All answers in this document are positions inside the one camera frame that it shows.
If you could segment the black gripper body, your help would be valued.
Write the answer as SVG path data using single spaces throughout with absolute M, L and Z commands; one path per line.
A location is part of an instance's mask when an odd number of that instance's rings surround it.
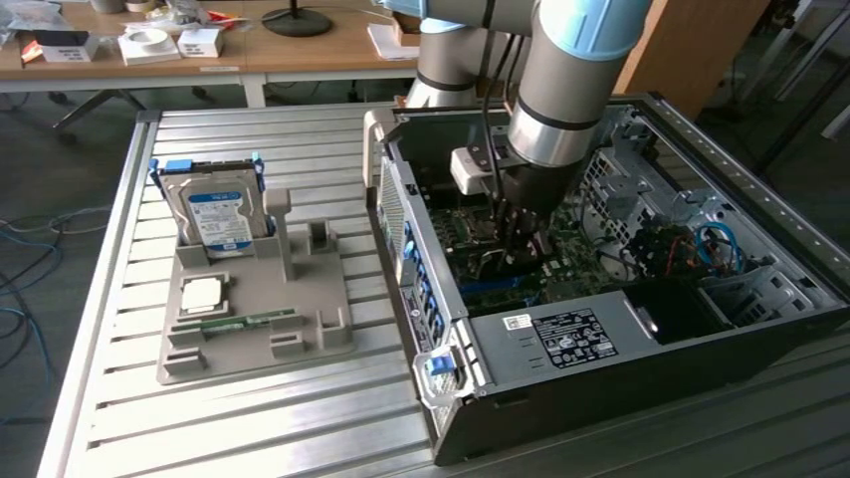
M 506 221 L 514 212 L 519 217 L 535 217 L 548 222 L 567 192 L 575 188 L 584 162 L 566 166 L 539 166 L 508 154 L 496 160 L 502 179 L 502 194 L 494 205 L 494 218 Z

